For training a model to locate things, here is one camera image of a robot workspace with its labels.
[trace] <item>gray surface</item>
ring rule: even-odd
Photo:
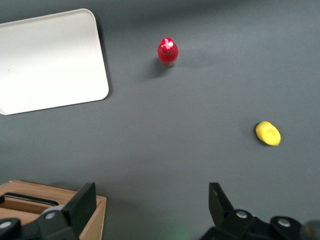
[[[209,182],[264,221],[319,219],[320,1],[2,0],[0,23],[77,8],[100,25],[109,96],[0,115],[1,184],[96,182],[108,240],[199,239]],[[278,147],[255,136],[263,120]]]

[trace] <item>tray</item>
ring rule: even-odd
[[[0,113],[104,99],[109,92],[95,16],[77,9],[0,24]]]

